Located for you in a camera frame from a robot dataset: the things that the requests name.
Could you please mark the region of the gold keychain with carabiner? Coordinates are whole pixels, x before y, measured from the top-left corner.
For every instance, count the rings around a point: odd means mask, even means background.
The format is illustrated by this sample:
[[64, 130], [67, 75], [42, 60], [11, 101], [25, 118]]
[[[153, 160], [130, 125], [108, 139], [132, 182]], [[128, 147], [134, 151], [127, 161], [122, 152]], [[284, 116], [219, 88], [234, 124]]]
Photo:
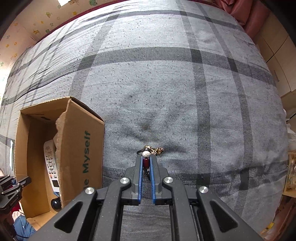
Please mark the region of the gold keychain with carabiner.
[[137, 154], [141, 154], [143, 157], [142, 165], [144, 172], [149, 176], [150, 157], [151, 155], [158, 156], [164, 152], [163, 147], [153, 148], [152, 146], [144, 146], [141, 150], [137, 151]]

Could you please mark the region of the blue jacket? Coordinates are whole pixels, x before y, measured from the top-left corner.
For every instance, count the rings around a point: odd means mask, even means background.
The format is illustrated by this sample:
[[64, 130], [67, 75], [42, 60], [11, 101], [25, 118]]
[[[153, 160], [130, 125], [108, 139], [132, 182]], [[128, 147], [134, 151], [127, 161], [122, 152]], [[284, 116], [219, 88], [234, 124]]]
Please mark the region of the blue jacket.
[[19, 216], [14, 222], [14, 228], [16, 231], [15, 240], [24, 241], [28, 240], [36, 230], [34, 227], [27, 221], [25, 216]]

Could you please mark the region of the white remote control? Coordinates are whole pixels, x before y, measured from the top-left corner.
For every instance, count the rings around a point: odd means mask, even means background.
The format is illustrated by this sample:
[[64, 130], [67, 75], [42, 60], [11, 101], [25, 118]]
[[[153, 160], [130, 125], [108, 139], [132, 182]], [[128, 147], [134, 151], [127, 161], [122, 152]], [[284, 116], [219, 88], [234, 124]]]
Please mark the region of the white remote control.
[[53, 192], [59, 193], [60, 185], [58, 182], [58, 169], [55, 157], [55, 144], [53, 140], [49, 140], [44, 143], [44, 158]]

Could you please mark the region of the white smartphone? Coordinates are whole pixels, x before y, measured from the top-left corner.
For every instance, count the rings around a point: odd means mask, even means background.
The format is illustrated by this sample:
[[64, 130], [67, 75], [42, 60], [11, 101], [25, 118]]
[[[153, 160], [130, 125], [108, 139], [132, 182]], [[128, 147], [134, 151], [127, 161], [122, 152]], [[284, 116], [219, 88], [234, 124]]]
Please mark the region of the white smartphone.
[[9, 165], [11, 170], [14, 170], [14, 141], [10, 140], [10, 151], [9, 151]]

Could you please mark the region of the brown cardboard box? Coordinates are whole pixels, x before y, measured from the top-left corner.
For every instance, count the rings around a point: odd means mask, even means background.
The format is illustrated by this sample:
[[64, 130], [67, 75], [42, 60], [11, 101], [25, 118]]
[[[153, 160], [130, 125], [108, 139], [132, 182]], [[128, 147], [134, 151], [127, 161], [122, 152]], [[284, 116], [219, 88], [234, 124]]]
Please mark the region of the brown cardboard box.
[[[78, 99], [68, 96], [20, 111], [15, 140], [15, 175], [31, 183], [21, 205], [29, 223], [40, 229], [56, 211], [51, 200], [66, 206], [84, 189], [102, 186], [103, 119]], [[60, 192], [54, 193], [44, 158], [44, 143], [53, 140]]]

